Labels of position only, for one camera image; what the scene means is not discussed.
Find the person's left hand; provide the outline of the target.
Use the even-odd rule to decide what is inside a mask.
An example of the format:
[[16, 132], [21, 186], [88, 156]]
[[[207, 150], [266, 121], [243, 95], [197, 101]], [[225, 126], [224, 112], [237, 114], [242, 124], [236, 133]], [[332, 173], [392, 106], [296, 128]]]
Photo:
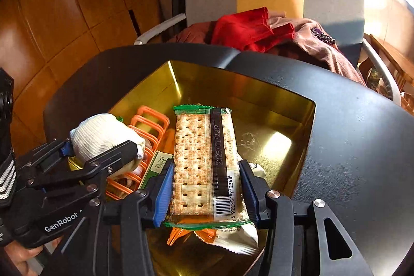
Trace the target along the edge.
[[4, 247], [4, 251], [7, 253], [14, 266], [19, 270], [20, 274], [24, 276], [38, 275], [38, 273], [29, 266], [28, 260], [39, 255], [43, 249], [43, 245], [33, 249], [26, 249], [17, 241], [13, 241]]

